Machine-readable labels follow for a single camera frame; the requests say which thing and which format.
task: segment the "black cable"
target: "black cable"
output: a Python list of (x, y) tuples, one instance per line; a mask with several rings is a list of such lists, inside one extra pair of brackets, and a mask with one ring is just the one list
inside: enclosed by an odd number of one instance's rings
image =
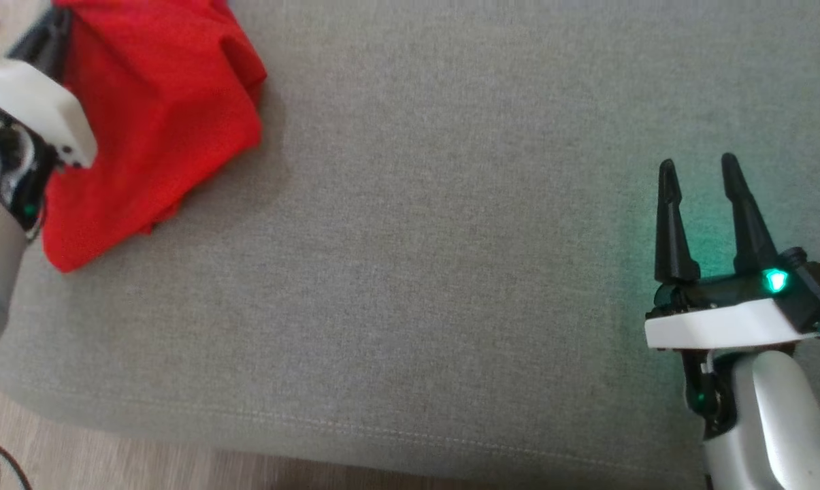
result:
[(28, 477), (26, 477), (26, 472), (23, 471), (20, 467), (20, 463), (14, 459), (14, 456), (11, 456), (11, 453), (9, 453), (2, 446), (0, 446), (0, 455), (5, 459), (5, 461), (7, 461), (7, 464), (14, 469), (15, 474), (17, 474), (17, 478), (20, 479), (20, 486), (23, 490), (31, 490), (31, 483), (29, 483)]

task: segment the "stitching line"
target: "stitching line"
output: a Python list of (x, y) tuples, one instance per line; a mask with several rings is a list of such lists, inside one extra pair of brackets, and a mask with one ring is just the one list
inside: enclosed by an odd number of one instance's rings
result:
[[(99, 403), (101, 403), (99, 398), (104, 397), (107, 398), (109, 403), (112, 404), (126, 404), (126, 406), (154, 406), (160, 410), (166, 410), (166, 412), (188, 413), (189, 415), (201, 415), (202, 413), (209, 412), (211, 414), (223, 415), (234, 419), (248, 419), (249, 421), (267, 421), (267, 419), (270, 419), (271, 423), (277, 425), (285, 425), (314, 431), (324, 431), (329, 432), (329, 434), (341, 434), (350, 437), (380, 438), (380, 440), (424, 444), (425, 446), (442, 447), (444, 449), (459, 451), (461, 451), (460, 446), (466, 446), (464, 449), (488, 453), (491, 455), (524, 458), (542, 457), (565, 459), (585, 465), (606, 466), (607, 468), (614, 468), (619, 471), (645, 472), (645, 474), (661, 474), (668, 476), (679, 476), (681, 478), (685, 477), (685, 475), (681, 474), (681, 472), (643, 468), (642, 466), (630, 465), (627, 463), (614, 463), (600, 459), (582, 458), (581, 456), (573, 456), (572, 454), (554, 453), (516, 446), (506, 446), (505, 444), (486, 443), (477, 440), (466, 440), (466, 438), (449, 438), (431, 434), (422, 434), (422, 432), (397, 431), (394, 429), (385, 429), (368, 425), (342, 424), (341, 422), (323, 421), (322, 419), (305, 419), (300, 418), (300, 416), (292, 416), (283, 413), (261, 412), (261, 410), (230, 410), (218, 406), (205, 406), (205, 404), (188, 404), (183, 402), (136, 397), (114, 397), (105, 393), (87, 393), (87, 391), (68, 387), (58, 387), (58, 385), (47, 387), (42, 382), (40, 384), (36, 384), (34, 380), (29, 378), (20, 378), (19, 376), (14, 375), (0, 376), (0, 378), (11, 379), (19, 382), (30, 391), (39, 391), (40, 393), (47, 394), (64, 393), (74, 397), (93, 400)], [(378, 434), (364, 434), (363, 432), (378, 432)]]

